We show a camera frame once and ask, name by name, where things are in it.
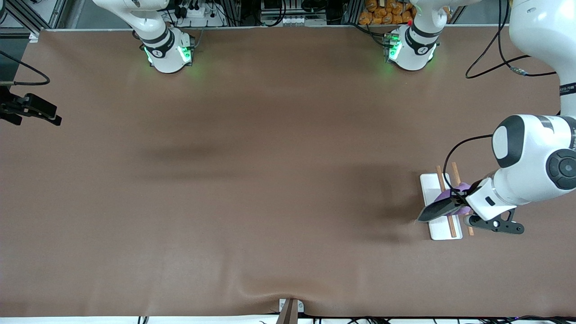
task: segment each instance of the table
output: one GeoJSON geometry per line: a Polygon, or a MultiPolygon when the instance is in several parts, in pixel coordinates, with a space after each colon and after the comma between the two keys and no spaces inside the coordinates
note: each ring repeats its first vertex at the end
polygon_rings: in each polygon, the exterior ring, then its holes
{"type": "MultiPolygon", "coordinates": [[[[454,144],[558,111],[555,76],[465,80],[494,31],[447,28],[408,72],[354,28],[210,30],[169,75],[129,32],[42,32],[23,60],[52,83],[13,91],[63,122],[0,124],[0,315],[576,315],[573,195],[518,208],[520,236],[414,223],[454,144]]],[[[497,167],[489,140],[453,160],[497,167]]]]}

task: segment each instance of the black bracket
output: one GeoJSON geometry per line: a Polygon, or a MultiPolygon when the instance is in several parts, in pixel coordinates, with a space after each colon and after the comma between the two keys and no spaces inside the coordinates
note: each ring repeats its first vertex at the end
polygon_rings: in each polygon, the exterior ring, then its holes
{"type": "Polygon", "coordinates": [[[522,234],[524,233],[524,225],[512,221],[515,210],[516,208],[508,210],[509,215],[507,220],[502,219],[501,215],[498,215],[489,221],[485,221],[480,218],[480,216],[474,214],[468,218],[468,223],[471,227],[489,229],[493,232],[522,234]]]}
{"type": "Polygon", "coordinates": [[[7,87],[0,87],[0,119],[20,125],[21,116],[44,119],[56,126],[62,123],[62,118],[56,114],[55,105],[32,93],[20,98],[10,93],[7,87]]]}

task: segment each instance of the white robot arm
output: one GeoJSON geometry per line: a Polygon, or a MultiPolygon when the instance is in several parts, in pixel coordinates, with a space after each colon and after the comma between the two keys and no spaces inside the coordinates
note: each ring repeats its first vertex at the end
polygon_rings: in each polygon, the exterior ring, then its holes
{"type": "MultiPolygon", "coordinates": [[[[516,47],[550,65],[560,78],[560,115],[513,115],[492,135],[500,169],[476,182],[456,206],[469,205],[468,225],[495,232],[521,234],[524,228],[504,220],[517,206],[565,195],[576,189],[576,0],[516,0],[510,38],[516,47]]],[[[450,201],[425,208],[421,221],[451,209],[450,201]]]]}
{"type": "Polygon", "coordinates": [[[174,73],[192,62],[194,48],[190,44],[190,35],[177,28],[168,28],[157,11],[166,8],[169,0],[93,1],[134,29],[144,43],[148,61],[158,71],[174,73]]]}
{"type": "Polygon", "coordinates": [[[432,59],[436,40],[446,26],[445,6],[467,6],[481,0],[410,0],[417,14],[412,25],[404,25],[392,33],[399,35],[400,45],[390,52],[389,60],[404,70],[416,71],[432,59]]]}

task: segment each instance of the purple object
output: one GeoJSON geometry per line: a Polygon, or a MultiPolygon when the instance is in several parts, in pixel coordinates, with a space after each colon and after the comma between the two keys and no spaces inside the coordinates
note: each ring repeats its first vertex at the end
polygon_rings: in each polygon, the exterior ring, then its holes
{"type": "MultiPolygon", "coordinates": [[[[468,190],[468,189],[470,189],[470,185],[469,185],[468,183],[462,182],[462,183],[460,183],[459,186],[454,187],[454,189],[459,189],[460,191],[468,190]]],[[[449,197],[450,197],[450,190],[445,190],[444,192],[442,192],[442,193],[438,196],[438,198],[436,198],[436,199],[434,200],[434,202],[437,202],[437,201],[439,201],[439,200],[446,199],[446,198],[449,198],[449,197]]],[[[472,209],[471,209],[470,207],[468,207],[468,206],[463,206],[462,208],[460,208],[459,210],[457,210],[456,213],[453,213],[452,215],[465,215],[465,214],[469,213],[471,210],[472,210],[472,209]]]]}

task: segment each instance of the cable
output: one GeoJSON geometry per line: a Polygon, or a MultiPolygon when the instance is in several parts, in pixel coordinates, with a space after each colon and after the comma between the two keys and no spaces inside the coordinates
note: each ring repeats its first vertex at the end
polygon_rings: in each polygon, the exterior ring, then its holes
{"type": "Polygon", "coordinates": [[[202,35],[204,35],[204,28],[202,27],[202,31],[200,32],[200,37],[198,37],[198,42],[194,44],[194,48],[197,48],[198,46],[200,46],[200,41],[202,40],[202,35]]]}
{"type": "MultiPolygon", "coordinates": [[[[214,11],[214,2],[213,2],[213,1],[212,1],[212,6],[210,7],[210,9],[212,9],[212,11],[214,11]]],[[[228,15],[226,14],[226,12],[224,12],[224,11],[222,11],[222,9],[220,9],[219,6],[216,6],[216,9],[218,10],[218,15],[220,15],[220,13],[222,13],[222,14],[224,15],[224,17],[228,18],[229,20],[232,20],[232,21],[234,21],[234,22],[240,22],[240,23],[242,23],[241,20],[234,19],[234,18],[228,16],[228,15]]]]}
{"type": "Polygon", "coordinates": [[[0,18],[0,25],[2,25],[4,23],[4,21],[6,20],[7,17],[8,17],[8,12],[4,12],[2,17],[0,18]]]}
{"type": "Polygon", "coordinates": [[[506,20],[508,19],[508,16],[510,14],[510,4],[508,3],[508,1],[506,2],[506,13],[504,15],[504,19],[502,19],[502,0],[498,0],[499,2],[499,8],[498,8],[498,30],[496,31],[496,34],[494,35],[494,37],[492,37],[492,40],[490,40],[490,42],[488,43],[488,46],[486,46],[486,48],[484,49],[484,51],[480,54],[480,56],[474,61],[474,63],[472,63],[470,65],[470,67],[468,68],[468,70],[466,70],[466,73],[464,74],[466,79],[473,79],[473,78],[477,78],[480,76],[483,76],[489,72],[492,72],[504,65],[506,65],[512,72],[521,75],[521,76],[525,76],[525,77],[542,77],[542,76],[551,76],[553,74],[556,74],[556,72],[548,72],[548,73],[539,73],[539,74],[529,74],[527,73],[524,69],[521,69],[519,67],[515,67],[510,65],[510,63],[517,61],[519,59],[523,59],[523,58],[529,58],[531,57],[530,55],[521,55],[518,56],[516,58],[507,60],[504,57],[504,54],[502,52],[502,43],[501,43],[501,32],[504,29],[504,26],[506,25],[506,20]],[[496,39],[498,39],[498,54],[500,55],[500,58],[502,59],[502,63],[500,65],[491,67],[490,69],[485,70],[484,72],[475,74],[473,76],[469,76],[468,74],[470,73],[470,71],[474,68],[474,66],[476,66],[476,64],[478,62],[480,62],[480,60],[482,60],[482,58],[484,57],[484,55],[488,52],[488,50],[490,49],[490,47],[492,47],[492,45],[494,44],[494,42],[496,41],[496,39]]]}
{"type": "Polygon", "coordinates": [[[384,37],[384,34],[383,34],[383,33],[371,32],[371,31],[366,30],[366,29],[362,28],[360,25],[355,24],[355,23],[353,23],[353,22],[345,22],[343,25],[354,26],[354,27],[356,27],[356,29],[358,29],[359,31],[361,31],[361,32],[363,32],[363,33],[365,33],[365,34],[367,34],[367,35],[374,35],[374,36],[384,37]]]}
{"type": "Polygon", "coordinates": [[[284,12],[282,13],[282,8],[280,8],[280,10],[278,11],[281,14],[280,17],[272,25],[266,25],[265,23],[260,21],[260,19],[258,19],[258,17],[256,16],[256,12],[258,10],[254,11],[254,8],[256,7],[256,5],[260,4],[260,1],[258,1],[258,0],[252,1],[252,17],[254,18],[254,22],[257,25],[264,26],[264,27],[274,27],[274,26],[277,26],[278,24],[280,24],[284,20],[284,18],[286,17],[286,10],[287,10],[286,0],[282,0],[282,3],[284,5],[284,12]]]}
{"type": "Polygon", "coordinates": [[[498,52],[500,53],[500,58],[502,58],[502,62],[506,64],[506,66],[513,70],[513,67],[508,64],[506,58],[504,57],[504,53],[502,52],[502,43],[500,40],[500,34],[504,29],[504,25],[506,24],[506,19],[508,19],[508,14],[510,13],[510,4],[506,1],[506,14],[504,14],[504,20],[502,21],[502,25],[500,24],[500,19],[502,18],[502,0],[498,0],[498,52]]]}
{"type": "MultiPolygon", "coordinates": [[[[508,63],[512,63],[512,62],[517,61],[517,60],[519,60],[519,59],[529,58],[529,57],[530,57],[530,55],[522,55],[522,56],[515,57],[515,58],[513,58],[513,59],[509,59],[507,62],[508,62],[508,63]]],[[[474,67],[475,64],[476,64],[476,62],[475,62],[473,65],[470,65],[470,67],[469,67],[468,70],[466,71],[466,74],[465,74],[466,79],[478,78],[478,77],[480,77],[480,76],[483,76],[483,75],[485,75],[485,74],[487,74],[487,73],[490,73],[490,72],[492,72],[492,71],[494,71],[494,70],[496,70],[496,69],[499,69],[499,68],[501,68],[502,66],[505,66],[505,65],[506,65],[505,63],[501,63],[501,64],[499,64],[499,65],[496,65],[496,66],[494,66],[494,67],[489,68],[488,70],[486,70],[486,71],[484,71],[484,72],[480,72],[480,73],[475,74],[475,75],[473,75],[473,76],[469,76],[468,73],[470,73],[470,70],[472,70],[472,68],[474,67]]]]}
{"type": "Polygon", "coordinates": [[[168,14],[168,17],[170,18],[170,23],[172,23],[172,26],[176,27],[176,23],[174,22],[174,19],[172,19],[172,14],[170,13],[170,11],[168,11],[168,9],[164,9],[164,11],[168,14]]]}
{"type": "Polygon", "coordinates": [[[13,56],[5,53],[4,51],[0,51],[0,54],[3,55],[3,56],[5,56],[5,57],[7,57],[7,58],[9,58],[9,59],[11,59],[11,60],[13,60],[14,62],[16,62],[16,63],[18,63],[18,64],[24,65],[25,67],[31,69],[32,71],[34,71],[34,72],[36,72],[37,74],[41,75],[41,76],[45,79],[45,81],[42,81],[42,82],[18,82],[18,81],[14,81],[14,82],[11,82],[12,85],[45,85],[45,84],[49,84],[49,83],[50,83],[50,78],[49,78],[46,74],[38,71],[35,67],[32,67],[32,66],[30,66],[30,65],[22,62],[21,60],[19,60],[19,59],[15,58],[15,57],[13,57],[13,56]]]}
{"type": "Polygon", "coordinates": [[[470,142],[470,141],[474,141],[474,140],[480,140],[482,138],[489,138],[492,137],[492,134],[489,135],[482,135],[482,136],[476,136],[476,137],[471,137],[471,138],[467,138],[466,140],[461,141],[460,143],[456,144],[448,153],[448,155],[446,156],[446,160],[444,161],[444,168],[442,169],[442,173],[444,176],[444,180],[446,181],[446,184],[448,185],[448,187],[450,187],[450,192],[454,193],[455,195],[458,196],[460,203],[466,205],[466,200],[464,199],[464,197],[462,197],[458,191],[456,191],[456,189],[454,189],[454,187],[452,187],[452,185],[450,184],[450,181],[448,181],[448,178],[446,177],[446,166],[448,165],[448,160],[450,160],[450,156],[452,155],[452,153],[454,153],[454,151],[462,144],[466,143],[466,142],[470,142]]]}
{"type": "Polygon", "coordinates": [[[376,39],[376,37],[374,37],[374,33],[372,33],[372,32],[370,31],[370,27],[368,27],[368,25],[366,25],[366,29],[368,30],[368,32],[370,33],[370,37],[372,37],[372,40],[374,40],[374,41],[376,42],[376,44],[378,44],[378,45],[380,45],[380,46],[382,46],[382,47],[387,47],[384,43],[378,41],[378,40],[376,39]]]}

